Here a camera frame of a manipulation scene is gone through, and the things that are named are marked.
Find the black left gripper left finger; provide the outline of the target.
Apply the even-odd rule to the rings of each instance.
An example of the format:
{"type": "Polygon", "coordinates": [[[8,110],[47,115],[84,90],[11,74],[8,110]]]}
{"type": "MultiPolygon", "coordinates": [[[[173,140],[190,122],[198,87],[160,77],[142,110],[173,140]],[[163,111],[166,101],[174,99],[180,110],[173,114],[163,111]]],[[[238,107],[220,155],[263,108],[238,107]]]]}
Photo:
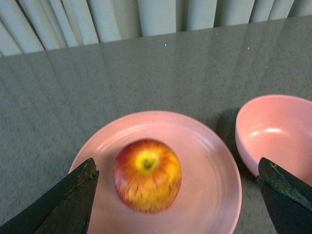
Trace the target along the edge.
{"type": "Polygon", "coordinates": [[[0,227],[2,234],[85,234],[99,171],[87,159],[52,189],[0,227]]]}

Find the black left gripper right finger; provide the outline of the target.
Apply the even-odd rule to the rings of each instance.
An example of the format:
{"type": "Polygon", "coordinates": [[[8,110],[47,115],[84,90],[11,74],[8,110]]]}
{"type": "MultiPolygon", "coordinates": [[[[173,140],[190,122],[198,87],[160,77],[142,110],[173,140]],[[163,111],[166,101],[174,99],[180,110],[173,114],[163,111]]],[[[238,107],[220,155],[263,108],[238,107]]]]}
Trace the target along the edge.
{"type": "Polygon", "coordinates": [[[312,232],[312,187],[276,163],[261,158],[257,183],[278,234],[312,232]]]}

